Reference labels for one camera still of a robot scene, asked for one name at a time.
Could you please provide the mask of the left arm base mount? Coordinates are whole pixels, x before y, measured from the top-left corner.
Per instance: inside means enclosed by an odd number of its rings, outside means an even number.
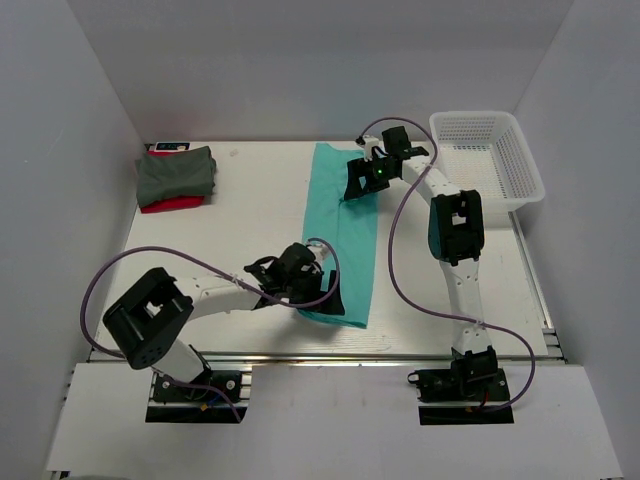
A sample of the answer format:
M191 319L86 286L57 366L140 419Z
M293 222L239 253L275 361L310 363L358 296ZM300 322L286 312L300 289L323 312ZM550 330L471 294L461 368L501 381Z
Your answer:
M238 424L248 410L251 368L211 365L194 383L179 386L159 371L152 376L145 422L148 424Z

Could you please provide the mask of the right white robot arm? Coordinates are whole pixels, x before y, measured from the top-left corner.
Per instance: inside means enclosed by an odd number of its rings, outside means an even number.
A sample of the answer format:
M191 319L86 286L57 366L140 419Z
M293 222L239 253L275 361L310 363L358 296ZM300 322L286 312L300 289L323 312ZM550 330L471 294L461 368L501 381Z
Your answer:
M409 190L393 217L387 246L387 266L391 284L399 297L412 308L455 323L451 374L453 390L472 399L484 391L488 376L498 369L497 355L484 322L479 288L479 259L485 245L481 196L463 190L436 166L438 148L428 152L411 144L404 127L385 130L380 139L366 133L356 139L363 149L360 158L347 163L346 201L378 193L401 179ZM405 295L394 272L394 238L409 196L416 193L429 207L427 242L432 257L444 274L450 311L437 312L419 306Z

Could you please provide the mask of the teal t-shirt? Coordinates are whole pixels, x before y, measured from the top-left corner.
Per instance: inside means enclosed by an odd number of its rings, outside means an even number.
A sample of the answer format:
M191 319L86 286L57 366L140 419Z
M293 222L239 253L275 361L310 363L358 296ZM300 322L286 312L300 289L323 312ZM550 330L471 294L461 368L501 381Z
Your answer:
M356 150L339 150L327 143L315 146L302 237L318 237L334 247L345 314L301 314L317 322L365 329L374 287L378 201L376 195L343 200L347 163L360 156Z

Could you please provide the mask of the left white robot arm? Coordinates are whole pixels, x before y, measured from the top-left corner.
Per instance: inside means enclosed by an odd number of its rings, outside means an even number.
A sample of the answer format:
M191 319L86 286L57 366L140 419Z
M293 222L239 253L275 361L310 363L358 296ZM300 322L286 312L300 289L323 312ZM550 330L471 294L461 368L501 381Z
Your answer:
M132 369L151 368L188 398L199 399L209 392L212 377L199 353L180 340L184 326L202 317L272 306L342 315L341 272L325 272L325 259L338 259L334 248L312 238L245 266L248 280L213 266L206 277L186 279L155 267L106 310L103 324Z

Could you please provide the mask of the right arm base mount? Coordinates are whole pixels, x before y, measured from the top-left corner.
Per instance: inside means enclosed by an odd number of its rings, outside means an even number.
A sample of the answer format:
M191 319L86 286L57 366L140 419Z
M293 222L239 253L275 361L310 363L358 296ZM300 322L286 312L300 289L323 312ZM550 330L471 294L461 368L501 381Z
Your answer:
M447 369L415 370L407 381L418 392L422 426L506 425L513 410L503 407L510 391L492 347L456 354Z

